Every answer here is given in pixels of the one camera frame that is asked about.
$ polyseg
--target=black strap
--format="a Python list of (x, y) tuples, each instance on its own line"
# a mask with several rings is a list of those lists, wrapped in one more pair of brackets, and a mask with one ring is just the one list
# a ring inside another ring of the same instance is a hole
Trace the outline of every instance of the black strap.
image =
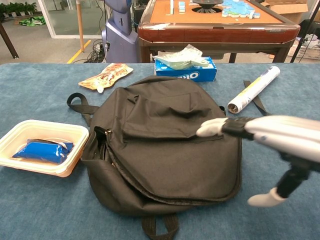
[[(80, 98), (81, 104), (71, 104), (71, 102), (75, 98)], [(79, 92), (75, 92), (75, 93), (71, 94), (68, 97), (66, 104), (72, 110), (74, 110), (78, 113), (81, 113), (82, 117), (84, 118), (84, 120), (88, 126), (90, 126), (90, 123), (91, 123), (91, 115), (94, 114), (99, 109), (98, 106), (89, 105), (86, 97)]]
[[(244, 83), (244, 86), (245, 86), (246, 88), (251, 84), (250, 81), (243, 81), (243, 83)], [(271, 113), (267, 112), (267, 110), (265, 109), (264, 105), (262, 104), (259, 96), (256, 96), (252, 101), (253, 101), (254, 105), (256, 106), (256, 108), (260, 111), (260, 113), (261, 113), (263, 116), (272, 115)]]
[(173, 240), (178, 229), (179, 222), (176, 214), (168, 214), (162, 217), (167, 233), (157, 235), (155, 216), (145, 216), (142, 218), (142, 229), (151, 240)]

